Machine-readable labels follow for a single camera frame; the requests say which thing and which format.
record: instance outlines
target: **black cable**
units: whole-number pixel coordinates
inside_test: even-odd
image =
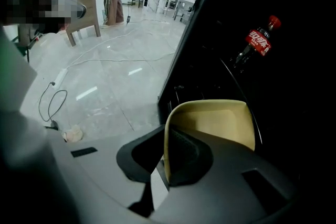
[[[54,93],[54,95],[53,95],[52,98],[51,98],[51,101],[49,102],[49,106],[48,106],[48,117],[49,117],[49,119],[45,120],[45,119],[43,118],[42,114],[41,114],[40,105],[41,105],[41,100],[42,100],[43,95],[46,93],[46,91],[48,90],[48,88],[49,88],[49,86],[50,86],[51,84],[52,84],[52,85],[55,85],[54,82],[50,82],[50,83],[48,84],[48,87],[47,87],[47,88],[44,90],[44,92],[42,93],[42,95],[41,95],[41,97],[40,97],[40,101],[38,102],[38,112],[40,113],[40,116],[41,116],[42,120],[45,121],[45,122],[50,121],[51,118],[52,118],[53,116],[55,116],[55,114],[61,109],[61,107],[62,107],[62,105],[64,104],[64,102],[65,102],[65,100],[66,100],[66,98],[67,98],[67,95],[68,95],[68,91],[67,91],[67,90],[59,90],[59,91],[57,91],[57,92]],[[55,112],[53,115],[50,116],[50,106],[51,106],[51,103],[53,102],[53,99],[54,99],[54,97],[56,96],[56,94],[57,94],[57,93],[60,93],[60,92],[65,92],[65,93],[66,93],[66,94],[65,94],[65,97],[64,97],[64,100],[63,100],[62,104],[59,106],[59,108],[56,110],[56,112]]]

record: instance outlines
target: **power strip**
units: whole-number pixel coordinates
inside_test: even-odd
[[[68,73],[68,69],[64,68],[61,70],[61,72],[58,74],[57,78],[54,80],[55,85],[53,85],[52,87],[57,91],[59,89],[59,87],[61,86],[65,76]]]

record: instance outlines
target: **red bottle cap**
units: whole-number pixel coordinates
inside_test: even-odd
[[[268,19],[268,28],[272,29],[278,29],[281,26],[281,21],[275,17],[274,15],[271,15]]]

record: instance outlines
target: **black machine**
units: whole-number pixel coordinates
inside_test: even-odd
[[[218,0],[196,1],[159,96],[161,126],[154,130],[67,144],[57,131],[19,113],[23,97],[14,103],[1,97],[3,217],[35,223],[299,222],[301,140],[313,122],[309,61],[298,46],[303,26],[295,20],[303,18],[302,0],[220,2],[226,7]],[[76,14],[83,12],[78,6]],[[270,15],[282,23],[272,50],[238,72],[232,59],[244,50],[249,31]],[[1,50],[10,56],[2,62],[19,67],[6,72],[22,70],[24,60],[6,45]],[[4,93],[23,95],[33,73],[27,68],[21,80],[6,76],[2,85],[10,90]],[[176,107],[212,99],[247,104],[254,151],[200,131],[172,126],[167,133]],[[164,148],[167,142],[170,148]],[[169,194],[154,210],[151,174],[164,153],[174,155],[160,174]]]

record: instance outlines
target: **black slot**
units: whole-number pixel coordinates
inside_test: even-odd
[[[257,170],[242,173],[268,215],[286,205],[285,198]]]
[[[87,148],[83,148],[82,150],[71,151],[71,154],[74,158],[77,158],[77,157],[91,154],[96,151],[98,150],[96,150],[94,147],[87,147]]]

